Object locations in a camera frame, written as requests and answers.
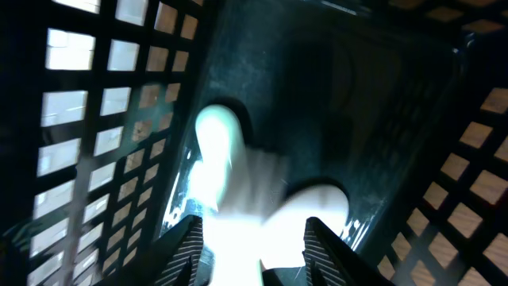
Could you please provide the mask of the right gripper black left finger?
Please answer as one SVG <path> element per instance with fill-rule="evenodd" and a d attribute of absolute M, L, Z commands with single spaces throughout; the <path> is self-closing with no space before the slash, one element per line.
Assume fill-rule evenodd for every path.
<path fill-rule="evenodd" d="M 196 280 L 202 250 L 202 219 L 188 215 L 155 241 L 149 250 L 98 284 L 192 286 Z"/>

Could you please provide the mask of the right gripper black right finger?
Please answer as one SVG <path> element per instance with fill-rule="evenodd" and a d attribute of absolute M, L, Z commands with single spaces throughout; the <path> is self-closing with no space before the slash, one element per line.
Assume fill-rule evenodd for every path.
<path fill-rule="evenodd" d="M 313 286 L 393 286 L 393 283 L 370 268 L 319 218 L 306 220 L 306 282 Z"/>

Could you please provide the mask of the white plastic spoon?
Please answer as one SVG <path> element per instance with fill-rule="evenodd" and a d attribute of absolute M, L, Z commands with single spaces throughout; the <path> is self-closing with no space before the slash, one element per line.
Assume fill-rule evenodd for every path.
<path fill-rule="evenodd" d="M 348 198 L 339 187 L 318 184 L 302 189 L 263 224 L 262 266 L 265 269 L 304 266 L 306 220 L 319 218 L 334 234 L 341 235 L 348 213 Z"/>

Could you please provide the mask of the white plastic fork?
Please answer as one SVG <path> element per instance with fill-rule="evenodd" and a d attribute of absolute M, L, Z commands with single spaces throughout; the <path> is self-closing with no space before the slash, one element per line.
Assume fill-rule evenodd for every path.
<path fill-rule="evenodd" d="M 261 149 L 246 149 L 229 160 L 217 213 L 203 223 L 214 252 L 211 285 L 263 283 L 263 224 L 283 200 L 286 174 L 287 159 Z"/>

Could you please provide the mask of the pale green plastic fork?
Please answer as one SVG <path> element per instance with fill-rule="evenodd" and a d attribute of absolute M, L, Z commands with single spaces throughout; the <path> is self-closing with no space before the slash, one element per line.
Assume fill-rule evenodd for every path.
<path fill-rule="evenodd" d="M 223 105 L 210 105 L 197 115 L 194 124 L 201 159 L 190 173 L 190 197 L 213 211 L 227 190 L 232 163 L 244 153 L 244 137 L 237 115 Z"/>

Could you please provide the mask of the dark green plastic basket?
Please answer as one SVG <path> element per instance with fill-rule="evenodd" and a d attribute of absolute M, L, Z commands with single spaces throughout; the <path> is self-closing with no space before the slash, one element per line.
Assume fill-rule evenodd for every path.
<path fill-rule="evenodd" d="M 397 285 L 507 282 L 504 1 L 4 1 L 1 282 L 99 285 L 188 215 L 194 124 L 233 110 L 333 184 Z"/>

